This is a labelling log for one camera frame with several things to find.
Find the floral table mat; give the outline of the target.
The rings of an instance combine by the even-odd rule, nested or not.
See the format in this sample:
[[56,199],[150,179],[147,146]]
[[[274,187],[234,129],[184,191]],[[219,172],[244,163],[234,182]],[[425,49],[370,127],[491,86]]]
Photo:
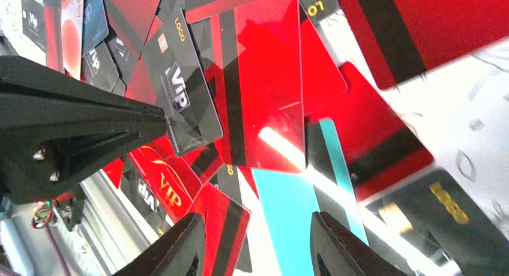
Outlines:
[[508,232],[508,40],[383,91],[376,87],[342,10],[321,20],[319,29],[339,66],[354,64],[434,158],[360,203],[442,168],[497,228]]

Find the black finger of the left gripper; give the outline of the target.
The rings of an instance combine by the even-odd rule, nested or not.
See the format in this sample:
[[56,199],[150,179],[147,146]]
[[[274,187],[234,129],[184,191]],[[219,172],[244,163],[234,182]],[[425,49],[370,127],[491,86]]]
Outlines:
[[1,196],[50,200],[166,133],[161,108],[1,57]]

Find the white card red spot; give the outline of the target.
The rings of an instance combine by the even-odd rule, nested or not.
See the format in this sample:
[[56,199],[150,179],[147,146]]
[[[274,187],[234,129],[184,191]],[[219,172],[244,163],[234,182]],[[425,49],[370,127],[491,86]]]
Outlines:
[[85,0],[61,0],[61,41],[63,66],[81,79],[83,11]]

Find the red card pile right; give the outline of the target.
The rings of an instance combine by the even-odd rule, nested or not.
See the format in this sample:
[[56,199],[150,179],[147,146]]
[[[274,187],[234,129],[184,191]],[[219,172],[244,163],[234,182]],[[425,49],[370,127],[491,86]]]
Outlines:
[[434,158],[354,64],[339,68],[347,93],[311,114],[333,121],[359,202],[429,166]]

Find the red vip card gold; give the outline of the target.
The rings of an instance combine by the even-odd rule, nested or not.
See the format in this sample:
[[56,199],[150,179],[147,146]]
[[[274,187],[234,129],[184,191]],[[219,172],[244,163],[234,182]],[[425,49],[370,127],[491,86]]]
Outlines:
[[185,159],[176,156],[169,138],[163,136],[142,145],[128,156],[170,219],[174,223],[182,219],[203,183]]

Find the teal card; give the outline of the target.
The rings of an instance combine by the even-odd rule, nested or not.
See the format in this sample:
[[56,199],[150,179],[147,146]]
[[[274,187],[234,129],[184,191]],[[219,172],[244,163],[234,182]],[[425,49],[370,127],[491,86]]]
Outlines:
[[336,126],[330,118],[306,126],[306,152],[271,128],[261,139],[285,160],[307,157],[300,174],[252,171],[282,275],[313,275],[310,254],[312,213],[329,212],[368,242]]

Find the blue card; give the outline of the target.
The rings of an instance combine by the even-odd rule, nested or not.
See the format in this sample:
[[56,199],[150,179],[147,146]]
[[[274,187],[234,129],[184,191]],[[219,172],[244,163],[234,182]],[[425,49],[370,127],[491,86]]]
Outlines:
[[84,0],[82,55],[95,49],[108,35],[104,1]]

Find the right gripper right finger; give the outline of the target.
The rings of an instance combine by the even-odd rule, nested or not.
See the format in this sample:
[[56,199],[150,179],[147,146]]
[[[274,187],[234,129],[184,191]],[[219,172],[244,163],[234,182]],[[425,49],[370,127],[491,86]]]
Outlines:
[[372,231],[368,244],[328,212],[314,212],[310,249],[315,275],[409,275],[407,261]]

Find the black vip card upper right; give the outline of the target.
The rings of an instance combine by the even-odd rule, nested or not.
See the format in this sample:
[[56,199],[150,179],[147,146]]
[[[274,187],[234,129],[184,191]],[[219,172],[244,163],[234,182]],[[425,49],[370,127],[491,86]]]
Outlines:
[[366,205],[435,264],[462,275],[508,275],[508,239],[445,170],[436,170]]

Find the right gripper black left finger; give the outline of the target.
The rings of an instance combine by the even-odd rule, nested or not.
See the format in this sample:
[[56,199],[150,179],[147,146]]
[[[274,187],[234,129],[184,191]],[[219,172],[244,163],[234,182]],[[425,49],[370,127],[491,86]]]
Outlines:
[[205,223],[189,213],[115,275],[202,275],[204,261]]

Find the aluminium rail frame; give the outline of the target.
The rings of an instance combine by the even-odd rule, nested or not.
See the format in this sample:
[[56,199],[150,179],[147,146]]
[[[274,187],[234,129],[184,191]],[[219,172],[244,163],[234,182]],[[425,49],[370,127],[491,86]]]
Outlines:
[[118,187],[101,172],[80,186],[83,214],[71,232],[55,207],[41,229],[31,227],[35,203],[1,208],[1,274],[112,275],[170,227],[137,172],[125,172]]

